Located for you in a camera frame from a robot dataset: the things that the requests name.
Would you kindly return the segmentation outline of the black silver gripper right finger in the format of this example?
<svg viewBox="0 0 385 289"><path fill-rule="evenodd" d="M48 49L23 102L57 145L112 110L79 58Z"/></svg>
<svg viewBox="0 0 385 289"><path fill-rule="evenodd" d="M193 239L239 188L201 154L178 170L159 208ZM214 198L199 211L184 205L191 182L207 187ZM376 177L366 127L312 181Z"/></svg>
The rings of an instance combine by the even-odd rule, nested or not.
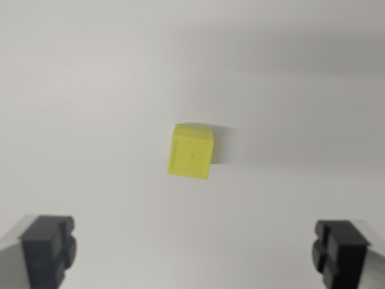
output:
<svg viewBox="0 0 385 289"><path fill-rule="evenodd" d="M312 261L328 289L384 288L384 237L363 220L318 220Z"/></svg>

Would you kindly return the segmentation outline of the black silver gripper left finger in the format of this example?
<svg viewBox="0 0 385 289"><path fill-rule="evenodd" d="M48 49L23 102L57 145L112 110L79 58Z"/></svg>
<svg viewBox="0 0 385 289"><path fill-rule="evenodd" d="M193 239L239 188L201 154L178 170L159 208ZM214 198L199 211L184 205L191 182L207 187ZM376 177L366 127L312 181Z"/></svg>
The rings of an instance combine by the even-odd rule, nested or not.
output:
<svg viewBox="0 0 385 289"><path fill-rule="evenodd" d="M71 216L28 214L1 236L1 288L60 288L76 258Z"/></svg>

